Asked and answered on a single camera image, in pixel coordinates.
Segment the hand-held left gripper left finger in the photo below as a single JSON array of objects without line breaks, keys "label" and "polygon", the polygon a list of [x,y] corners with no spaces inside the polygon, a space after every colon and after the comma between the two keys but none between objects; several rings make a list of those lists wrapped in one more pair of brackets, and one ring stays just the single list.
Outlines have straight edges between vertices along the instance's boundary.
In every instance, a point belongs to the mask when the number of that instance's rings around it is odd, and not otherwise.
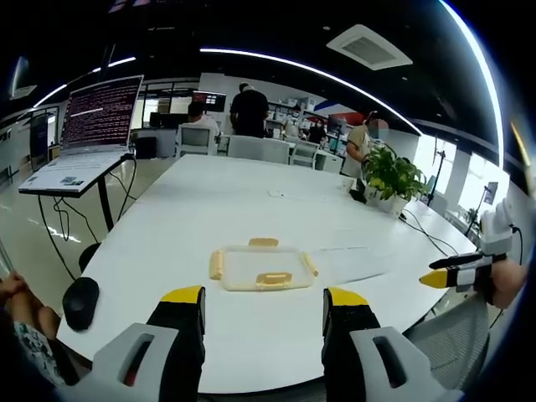
[{"label": "hand-held left gripper left finger", "polygon": [[145,323],[133,323],[95,354],[91,394],[197,394],[205,360],[205,287],[162,297]]}]

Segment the person's right hand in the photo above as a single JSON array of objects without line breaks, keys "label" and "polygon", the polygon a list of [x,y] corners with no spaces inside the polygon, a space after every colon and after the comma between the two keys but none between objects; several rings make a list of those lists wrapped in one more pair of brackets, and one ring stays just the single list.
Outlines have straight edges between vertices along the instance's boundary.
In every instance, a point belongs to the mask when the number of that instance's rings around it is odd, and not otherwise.
[{"label": "person's right hand", "polygon": [[491,278],[495,286],[492,303],[499,309],[507,309],[524,288],[528,267],[506,259],[492,264]]}]

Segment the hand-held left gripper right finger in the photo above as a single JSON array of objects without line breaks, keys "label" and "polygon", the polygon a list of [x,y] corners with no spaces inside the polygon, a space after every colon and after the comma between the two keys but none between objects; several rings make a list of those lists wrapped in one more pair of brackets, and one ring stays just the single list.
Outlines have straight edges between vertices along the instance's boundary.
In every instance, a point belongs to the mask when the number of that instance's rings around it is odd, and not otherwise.
[{"label": "hand-held left gripper right finger", "polygon": [[444,394],[430,360],[402,333],[382,327],[368,301],[323,291],[322,366],[327,394]]}]

